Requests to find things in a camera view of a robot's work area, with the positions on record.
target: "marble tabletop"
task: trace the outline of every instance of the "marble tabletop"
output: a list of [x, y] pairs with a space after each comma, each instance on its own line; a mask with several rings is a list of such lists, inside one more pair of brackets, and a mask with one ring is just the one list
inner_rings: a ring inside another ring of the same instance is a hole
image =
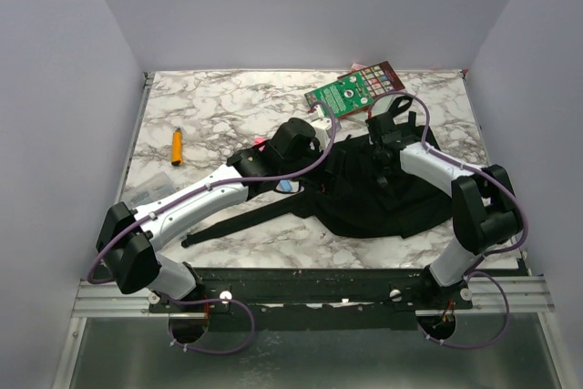
[[[289, 117], [306, 118], [303, 94], [333, 82], [340, 71], [183, 71], [159, 72], [146, 106], [125, 191], [163, 171], [178, 189], [214, 171], [255, 137], [270, 137]], [[459, 71], [397, 72], [408, 91], [425, 100], [441, 148], [470, 163], [486, 154]], [[386, 107], [379, 102], [379, 109]], [[424, 122], [421, 110], [418, 122]], [[170, 165], [172, 132], [183, 132], [184, 164]], [[366, 132], [357, 119], [343, 120], [339, 138]], [[282, 196], [274, 192], [223, 210], [199, 224], [254, 210]], [[348, 239], [327, 231], [315, 218], [291, 214], [221, 239], [183, 249], [178, 241], [162, 253], [194, 267], [231, 268], [423, 268], [453, 236], [451, 222], [409, 239]], [[486, 260], [489, 268], [515, 268], [517, 253]]]

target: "robotic arm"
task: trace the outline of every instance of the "robotic arm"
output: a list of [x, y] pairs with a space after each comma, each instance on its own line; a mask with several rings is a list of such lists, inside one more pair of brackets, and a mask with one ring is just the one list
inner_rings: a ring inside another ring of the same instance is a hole
[[[461, 282], [464, 273], [488, 248], [521, 231], [520, 215], [503, 193], [486, 179], [430, 154], [420, 138], [410, 133], [404, 135], [398, 129], [391, 114], [369, 118], [367, 126], [373, 144], [372, 159], [379, 168], [424, 179], [452, 198], [455, 236], [438, 259], [424, 269], [421, 287], [428, 298]], [[197, 273], [188, 264], [172, 261], [158, 251], [208, 216], [275, 189], [278, 180], [265, 177], [315, 164], [322, 155], [318, 137], [321, 135], [317, 136], [308, 122], [291, 118], [272, 139], [238, 151], [207, 178], [163, 200], [132, 211], [123, 202], [111, 207], [99, 235], [98, 251], [127, 226], [140, 223], [104, 257], [122, 293], [147, 287], [175, 300], [199, 298], [197, 288], [201, 281]], [[329, 175], [324, 170], [325, 166], [314, 167], [301, 176], [302, 183], [318, 186], [333, 183], [326, 180]], [[483, 171], [512, 191], [503, 168], [491, 166]], [[218, 180], [243, 177], [248, 182], [211, 187]], [[195, 191], [198, 194], [177, 202]], [[169, 206], [167, 210], [156, 214], [165, 206]]]

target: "gray floor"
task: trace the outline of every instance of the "gray floor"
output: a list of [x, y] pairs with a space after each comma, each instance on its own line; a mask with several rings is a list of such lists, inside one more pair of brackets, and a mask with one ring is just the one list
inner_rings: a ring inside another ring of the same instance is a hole
[[[483, 340], [499, 329], [500, 320], [465, 316], [455, 338]], [[243, 334], [208, 336], [206, 343], [224, 347]], [[259, 333], [250, 349], [227, 357], [170, 348], [162, 320], [90, 320], [72, 387], [559, 388], [535, 314], [514, 315], [507, 337], [480, 351], [441, 348], [419, 332], [271, 332]]]

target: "wall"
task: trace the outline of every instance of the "wall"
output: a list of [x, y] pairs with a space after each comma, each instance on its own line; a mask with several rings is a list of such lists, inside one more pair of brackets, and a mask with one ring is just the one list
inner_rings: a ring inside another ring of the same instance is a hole
[[147, 70], [469, 67], [507, 0], [107, 0]]
[[510, 0], [470, 67], [469, 94], [493, 161], [507, 167], [532, 227], [583, 382], [583, 0]]
[[47, 388], [144, 77], [104, 0], [0, 11], [0, 387]]

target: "clear plastic container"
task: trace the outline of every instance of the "clear plastic container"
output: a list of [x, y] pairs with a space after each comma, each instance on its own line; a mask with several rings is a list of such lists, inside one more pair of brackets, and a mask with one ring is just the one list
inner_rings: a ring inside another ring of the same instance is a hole
[[146, 179], [136, 187], [126, 191], [121, 200], [128, 208], [134, 209], [138, 205], [149, 204], [155, 200], [162, 200], [173, 193], [176, 193], [176, 187], [172, 179], [165, 173], [160, 172], [150, 179]]

